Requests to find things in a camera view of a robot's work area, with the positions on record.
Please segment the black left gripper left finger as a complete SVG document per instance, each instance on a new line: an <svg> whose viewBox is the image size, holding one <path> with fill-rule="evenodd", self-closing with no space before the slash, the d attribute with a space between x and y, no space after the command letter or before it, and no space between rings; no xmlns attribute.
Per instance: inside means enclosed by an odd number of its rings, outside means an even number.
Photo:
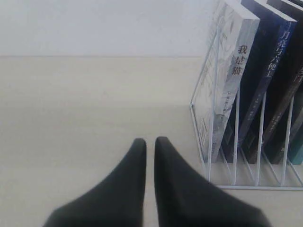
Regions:
<svg viewBox="0 0 303 227"><path fill-rule="evenodd" d="M55 209L46 227L141 227L147 147L136 138L114 170L94 188Z"/></svg>

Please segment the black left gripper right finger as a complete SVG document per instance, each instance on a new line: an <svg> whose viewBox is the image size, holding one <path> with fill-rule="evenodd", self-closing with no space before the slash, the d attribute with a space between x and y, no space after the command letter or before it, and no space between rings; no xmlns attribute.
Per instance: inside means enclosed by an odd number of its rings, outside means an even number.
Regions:
<svg viewBox="0 0 303 227"><path fill-rule="evenodd" d="M154 187L161 227L268 227L262 210L196 172L167 137L155 141Z"/></svg>

